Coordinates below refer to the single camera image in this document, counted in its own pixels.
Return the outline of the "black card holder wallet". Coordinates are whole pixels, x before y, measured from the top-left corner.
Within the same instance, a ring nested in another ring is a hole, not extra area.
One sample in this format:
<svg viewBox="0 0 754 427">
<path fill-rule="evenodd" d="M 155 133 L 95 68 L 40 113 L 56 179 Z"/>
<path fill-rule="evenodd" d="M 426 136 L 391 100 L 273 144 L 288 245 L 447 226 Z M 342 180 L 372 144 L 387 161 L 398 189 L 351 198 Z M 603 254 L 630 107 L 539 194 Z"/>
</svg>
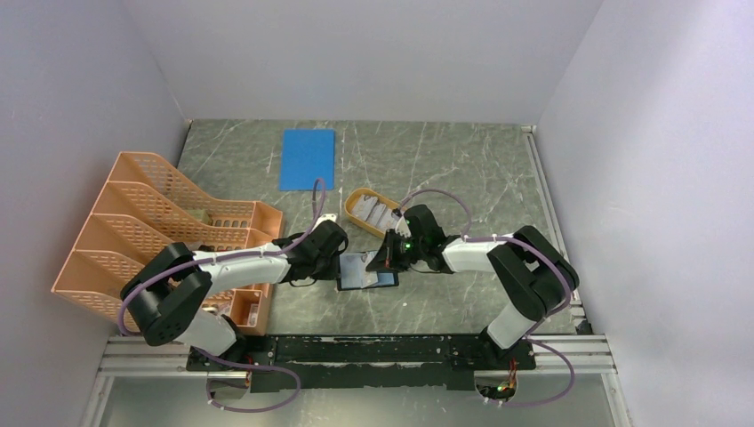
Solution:
<svg viewBox="0 0 754 427">
<path fill-rule="evenodd" d="M 358 286 L 357 265 L 359 255 L 363 253 L 344 253 L 339 259 L 339 277 L 336 279 L 336 288 L 338 291 L 366 290 L 372 288 L 384 288 L 398 286 L 398 276 L 396 273 L 377 272 L 379 281 L 376 285 L 360 288 Z"/>
</svg>

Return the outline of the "yellow oval tray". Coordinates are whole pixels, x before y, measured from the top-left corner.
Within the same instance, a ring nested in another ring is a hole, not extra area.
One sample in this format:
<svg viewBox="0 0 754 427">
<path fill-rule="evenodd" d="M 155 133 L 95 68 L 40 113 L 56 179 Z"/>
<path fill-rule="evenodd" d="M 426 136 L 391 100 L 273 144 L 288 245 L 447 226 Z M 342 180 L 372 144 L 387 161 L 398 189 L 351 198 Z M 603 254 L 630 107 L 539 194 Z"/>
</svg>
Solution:
<svg viewBox="0 0 754 427">
<path fill-rule="evenodd" d="M 398 206 L 398 202 L 368 188 L 355 189 L 344 202 L 349 220 L 378 238 L 397 226 Z"/>
</svg>

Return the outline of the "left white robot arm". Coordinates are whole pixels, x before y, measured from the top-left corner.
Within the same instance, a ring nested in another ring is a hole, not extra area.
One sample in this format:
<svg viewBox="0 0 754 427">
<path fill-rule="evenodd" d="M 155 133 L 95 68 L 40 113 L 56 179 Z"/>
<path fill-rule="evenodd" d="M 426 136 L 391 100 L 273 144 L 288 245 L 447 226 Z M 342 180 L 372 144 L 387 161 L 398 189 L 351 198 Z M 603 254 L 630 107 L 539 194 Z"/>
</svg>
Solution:
<svg viewBox="0 0 754 427">
<path fill-rule="evenodd" d="M 240 331 L 230 318 L 204 310 L 205 300 L 242 286 L 333 280 L 348 243 L 345 230 L 327 220 L 250 249 L 203 252 L 170 244 L 121 290 L 119 327 L 128 333 L 130 315 L 148 345 L 181 342 L 235 369 L 246 356 Z"/>
</svg>

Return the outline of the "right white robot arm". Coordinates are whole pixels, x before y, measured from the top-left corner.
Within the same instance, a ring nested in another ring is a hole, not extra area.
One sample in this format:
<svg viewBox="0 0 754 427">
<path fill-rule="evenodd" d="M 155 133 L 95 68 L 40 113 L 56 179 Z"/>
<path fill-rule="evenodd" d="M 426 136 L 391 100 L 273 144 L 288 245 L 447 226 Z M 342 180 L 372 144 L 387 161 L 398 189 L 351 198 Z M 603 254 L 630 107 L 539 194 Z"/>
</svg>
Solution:
<svg viewBox="0 0 754 427">
<path fill-rule="evenodd" d="M 386 231 L 365 270 L 400 273 L 421 263 L 431 273 L 486 272 L 499 279 L 509 303 L 479 346 L 491 368 L 510 361 L 513 345 L 569 304 L 579 285 L 575 269 L 535 227 L 486 238 L 447 235 L 426 205 L 407 209 L 397 228 Z"/>
</svg>

